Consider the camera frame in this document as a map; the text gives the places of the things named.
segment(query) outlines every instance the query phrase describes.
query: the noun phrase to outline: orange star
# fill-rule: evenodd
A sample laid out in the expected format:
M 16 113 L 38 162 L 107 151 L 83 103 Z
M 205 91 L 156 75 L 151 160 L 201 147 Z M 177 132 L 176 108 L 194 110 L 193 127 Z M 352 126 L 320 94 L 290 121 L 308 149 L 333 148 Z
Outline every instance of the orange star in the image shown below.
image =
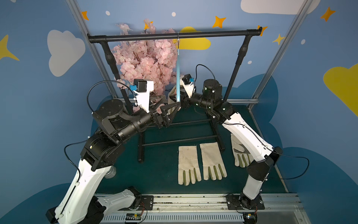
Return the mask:
M 280 45 L 281 40 L 283 40 L 284 38 L 285 38 L 285 37 L 281 37 L 280 34 L 279 34 L 279 36 L 277 37 L 277 39 L 274 40 L 274 41 L 272 41 L 272 42 L 277 42 L 277 43 Z
M 263 32 L 265 31 L 267 27 L 263 27 L 260 36 L 262 36 Z
M 149 29 L 149 26 L 148 26 L 146 23 L 145 23 L 144 29 L 145 29 L 145 30 L 146 30 L 146 29 Z
M 89 20 L 87 17 L 87 11 L 82 12 L 82 16 L 85 20 Z
M 223 22 L 226 18 L 219 18 L 219 17 L 215 17 L 215 23 L 213 25 L 213 28 L 214 27 L 220 27 L 220 28 L 223 28 Z
M 329 17 L 330 17 L 333 13 L 335 13 L 335 11 L 331 10 L 331 9 L 328 7 L 326 13 L 323 14 L 323 16 L 321 16 L 321 19 L 324 19 L 324 20 L 327 22 L 328 19 L 329 19 Z

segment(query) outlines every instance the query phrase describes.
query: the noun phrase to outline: glove finger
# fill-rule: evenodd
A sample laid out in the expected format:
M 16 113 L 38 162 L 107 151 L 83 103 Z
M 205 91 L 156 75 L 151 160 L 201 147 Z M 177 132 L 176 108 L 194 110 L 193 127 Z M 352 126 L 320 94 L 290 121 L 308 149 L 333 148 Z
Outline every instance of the glove finger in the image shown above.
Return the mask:
M 185 171 L 184 180 L 185 180 L 184 185 L 185 185 L 185 186 L 188 186 L 189 183 L 190 183 L 190 176 L 189 176 L 189 172 L 188 172 L 188 171 Z
M 208 173 L 209 173 L 209 176 L 210 176 L 211 180 L 216 180 L 216 175 L 214 173 L 214 167 L 213 166 L 208 167 Z
M 239 165 L 241 168 L 245 168 L 245 163 L 242 161 L 240 154 L 237 154 L 237 158 L 239 159 Z
M 183 179 L 183 173 L 184 170 L 178 170 L 178 184 L 183 185 L 184 179 Z
M 226 173 L 226 169 L 225 169 L 224 164 L 222 164 L 222 165 L 219 164 L 218 166 L 219 166 L 219 170 L 220 170 L 221 175 L 222 175 L 223 177 L 227 177 L 227 173 Z
M 253 156 L 251 154 L 249 154 L 248 159 L 249 159 L 249 164 L 251 164 L 253 162 Z
M 234 154 L 234 159 L 235 159 L 235 166 L 240 166 L 240 162 L 239 162 L 239 159 L 237 157 L 237 153 L 234 152 L 234 150 L 232 151 L 233 154 Z
M 216 166 L 214 166 L 214 173 L 215 173 L 215 176 L 216 176 L 216 178 L 217 178 L 218 180 L 221 180 L 221 179 L 223 178 L 222 175 L 221 175 L 221 172 L 220 172 L 219 167 L 216 168 Z
M 209 167 L 203 166 L 203 176 L 204 176 L 204 180 L 208 180 L 208 179 L 209 179 L 208 169 L 209 169 Z
M 194 168 L 194 175 L 197 181 L 201 181 L 201 173 L 199 167 Z
M 190 182 L 192 184 L 195 184 L 196 182 L 196 178 L 195 178 L 195 174 L 194 174 L 194 170 L 193 169 L 190 169 L 189 170 L 189 178 L 190 178 Z
M 247 154 L 241 154 L 241 156 L 242 156 L 242 160 L 243 160 L 244 163 L 245 163 L 245 167 L 247 167 L 247 166 L 248 166 L 248 164 L 247 164 L 247 162 L 248 162 L 248 156 L 247 156 Z

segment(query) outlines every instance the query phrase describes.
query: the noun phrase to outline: beige glove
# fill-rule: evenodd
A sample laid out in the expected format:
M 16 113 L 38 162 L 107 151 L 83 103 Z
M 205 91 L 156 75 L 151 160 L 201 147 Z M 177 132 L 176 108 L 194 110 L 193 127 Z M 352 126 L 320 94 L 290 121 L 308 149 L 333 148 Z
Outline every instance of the beige glove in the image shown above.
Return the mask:
M 253 156 L 233 134 L 231 134 L 231 146 L 235 158 L 235 166 L 245 168 L 252 163 Z
M 212 180 L 227 177 L 223 159 L 221 158 L 219 146 L 217 142 L 200 144 L 203 158 L 203 174 L 204 180 L 209 177 Z
M 201 181 L 196 146 L 179 146 L 178 184 L 188 186 Z

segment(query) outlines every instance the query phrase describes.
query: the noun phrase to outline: yellow cloud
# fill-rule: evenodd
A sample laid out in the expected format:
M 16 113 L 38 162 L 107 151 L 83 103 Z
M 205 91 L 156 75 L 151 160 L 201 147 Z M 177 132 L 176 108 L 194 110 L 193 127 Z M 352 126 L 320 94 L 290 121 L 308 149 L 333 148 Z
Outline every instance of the yellow cloud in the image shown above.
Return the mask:
M 329 90 L 358 116 L 358 64 L 350 69 L 331 68 L 324 74 L 323 81 Z
M 200 32 L 194 29 L 193 27 L 184 27 L 180 33 L 191 33 L 191 32 Z M 200 38 L 183 38 L 179 40 L 179 49 L 185 50 L 206 50 L 210 47 L 211 42 L 205 37 Z

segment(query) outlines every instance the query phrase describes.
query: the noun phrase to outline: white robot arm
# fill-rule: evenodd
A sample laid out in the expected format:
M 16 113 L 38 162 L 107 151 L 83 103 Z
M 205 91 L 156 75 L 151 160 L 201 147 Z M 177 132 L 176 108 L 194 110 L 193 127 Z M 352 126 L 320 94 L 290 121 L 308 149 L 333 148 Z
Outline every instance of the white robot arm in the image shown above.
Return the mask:
M 191 78 L 189 74 L 184 77 L 183 81 Z M 282 149 L 273 148 L 244 121 L 238 112 L 235 112 L 230 103 L 222 101 L 222 86 L 217 80 L 204 81 L 203 94 L 188 92 L 187 88 L 181 90 L 183 104 L 205 108 L 213 120 L 228 129 L 252 154 L 254 161 L 247 167 L 249 176 L 241 192 L 240 203 L 244 208 L 255 208 L 260 202 L 261 186 L 270 168 L 276 164 L 282 154 Z

